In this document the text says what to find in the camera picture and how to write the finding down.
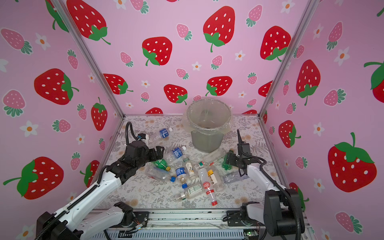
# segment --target trash can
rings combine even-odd
[[[183,115],[184,129],[191,133],[193,145],[202,152],[218,149],[232,125],[231,109],[216,99],[195,101]]]

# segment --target strawberry wallpaper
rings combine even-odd
[[[119,118],[50,1],[6,1],[0,33],[1,236],[33,239],[89,186]]]
[[[317,239],[381,238],[383,12],[321,1],[264,118]]]
[[[67,0],[126,114],[209,97],[256,113],[307,0]]]

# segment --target white flower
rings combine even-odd
[[[27,238],[32,237],[34,228],[35,228],[34,224],[29,227],[24,225],[22,232],[16,236],[16,239],[26,240]]]
[[[76,198],[77,192],[71,192],[70,196],[67,198],[68,202],[71,202],[73,199]]]
[[[313,134],[317,133],[317,135],[319,135],[319,137],[321,136],[321,132],[323,132],[325,130],[323,127],[321,127],[321,122],[317,125],[314,124],[313,127],[314,127]]]
[[[25,131],[24,136],[28,137],[30,134],[37,135],[36,129],[38,126],[37,124],[32,125],[31,121],[27,121],[26,126],[21,126],[20,129]]]
[[[93,73],[90,73],[90,74],[88,75],[88,77],[89,77],[89,82],[91,82],[91,83],[95,83],[95,76],[93,75]]]
[[[144,86],[145,88],[148,88],[148,86],[150,86],[148,81],[141,81],[141,85]]]
[[[243,57],[245,56],[245,53],[243,53],[243,50],[240,50],[240,52],[235,53],[235,56],[236,56],[235,60],[240,60],[240,61],[242,61],[242,60],[243,60]]]
[[[343,3],[343,1],[344,1],[344,0],[336,0],[335,4],[339,4],[339,6],[341,6],[342,3]]]
[[[290,166],[289,163],[288,163],[288,160],[284,161],[284,166],[288,169],[288,167]]]
[[[280,13],[286,12],[289,13],[291,7],[295,5],[295,3],[292,2],[292,0],[284,1],[281,3],[283,5],[283,8],[281,9]]]
[[[49,43],[47,42],[47,37],[46,36],[40,36],[38,33],[36,33],[36,43],[41,45],[41,47],[46,50],[47,48],[49,48],[51,45],[49,45]]]
[[[3,72],[7,72],[7,70],[5,69],[5,65],[8,64],[8,61],[5,60],[5,59],[0,59],[0,71],[3,71]]]
[[[201,64],[199,64],[198,62],[196,62],[195,64],[192,64],[192,67],[193,67],[193,70],[197,70],[197,71],[200,71],[200,68],[201,68]]]
[[[117,9],[120,9],[120,8],[122,8],[122,9],[126,9],[125,8],[125,3],[127,2],[127,0],[113,0],[115,3],[116,3],[116,8]]]
[[[320,37],[320,33],[321,31],[323,30],[323,26],[321,26],[321,24],[319,23],[319,26],[317,26],[317,28],[315,30],[313,30],[313,39],[315,38],[319,38]]]
[[[349,54],[347,54],[348,51],[349,51],[349,47],[347,47],[344,50],[339,49],[338,56],[335,58],[334,62],[339,62],[339,66],[341,66],[344,60],[349,59]]]
[[[314,180],[313,187],[317,188],[317,190],[319,190],[319,192],[321,192],[322,189],[325,189],[324,185],[321,184],[321,179],[317,180],[316,178],[314,178],[313,180]]]
[[[321,235],[322,239],[324,239],[324,240],[332,240],[331,237],[329,236],[329,232],[328,231],[324,231],[323,229],[321,229],[321,232],[323,233]]]
[[[81,133],[79,133],[79,136],[76,138],[77,144],[80,145],[80,144],[84,143],[84,138],[85,138],[85,136],[83,136],[83,135],[81,135]]]
[[[241,93],[239,93],[239,98],[244,98],[246,95],[246,93],[244,93],[244,91],[242,91]]]

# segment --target floral tabletop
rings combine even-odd
[[[237,132],[240,130],[243,141],[248,142],[251,146],[253,155],[264,158],[268,163],[264,169],[275,180],[279,182],[275,167],[272,163],[269,150],[265,144],[263,133],[260,129],[256,116],[234,115],[234,126],[227,133],[222,141],[221,148],[228,151],[229,149],[237,149]],[[165,152],[185,145],[187,150],[185,154],[190,156],[192,162],[197,163],[206,155],[194,148],[190,133],[185,132],[181,115],[164,115],[164,116],[127,116],[126,121],[119,133],[119,136],[113,146],[112,152],[108,158],[107,165],[119,159],[125,151],[125,125],[127,121],[131,121],[135,134],[146,133],[153,134],[164,127],[172,127],[172,135],[165,138],[166,141],[160,143],[165,147]],[[129,134],[129,140],[132,141],[132,136]],[[221,177],[235,172],[238,174],[238,168],[232,167],[231,170],[225,170],[221,167],[223,159],[216,163],[216,169]],[[172,209],[195,209],[195,208],[239,208],[243,202],[259,201],[262,202],[264,193],[260,191],[257,184],[250,178],[224,184],[224,190],[216,193],[216,206],[212,206],[210,200],[205,195],[200,195],[190,200],[176,202],[173,197],[175,194],[182,192],[180,184],[176,182],[162,182],[149,178],[145,175],[145,169],[152,165],[140,168],[136,175],[131,177],[124,185],[110,193],[96,209],[109,209],[115,203],[123,201],[136,209],[145,208],[172,208]],[[170,173],[173,175],[175,169],[172,168]],[[197,183],[199,179],[194,179],[188,182],[188,186]]]

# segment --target trash bin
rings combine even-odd
[[[193,145],[202,152],[213,152],[233,125],[231,109],[216,99],[193,102],[183,115],[183,126],[191,133]]]

